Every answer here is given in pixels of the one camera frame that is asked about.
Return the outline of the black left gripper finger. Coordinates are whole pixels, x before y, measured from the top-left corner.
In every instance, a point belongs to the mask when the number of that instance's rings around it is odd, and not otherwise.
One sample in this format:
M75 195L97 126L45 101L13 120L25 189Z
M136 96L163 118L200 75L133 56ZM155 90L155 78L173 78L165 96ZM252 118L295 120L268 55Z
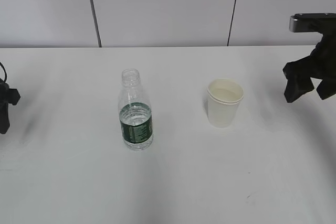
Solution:
M16 105L20 100L20 94L17 89L12 89L6 83L1 83L1 134L5 134L9 127L8 106Z

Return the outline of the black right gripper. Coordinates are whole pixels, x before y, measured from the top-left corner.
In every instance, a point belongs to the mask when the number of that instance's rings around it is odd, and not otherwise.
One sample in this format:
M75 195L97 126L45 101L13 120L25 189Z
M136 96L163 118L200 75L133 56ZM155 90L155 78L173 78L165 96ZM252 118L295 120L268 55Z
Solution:
M316 88L321 100L335 95L335 31L323 34L310 55L288 62L283 68L283 73L287 79L284 91L287 103L293 103L302 95L314 90L311 78L321 80Z

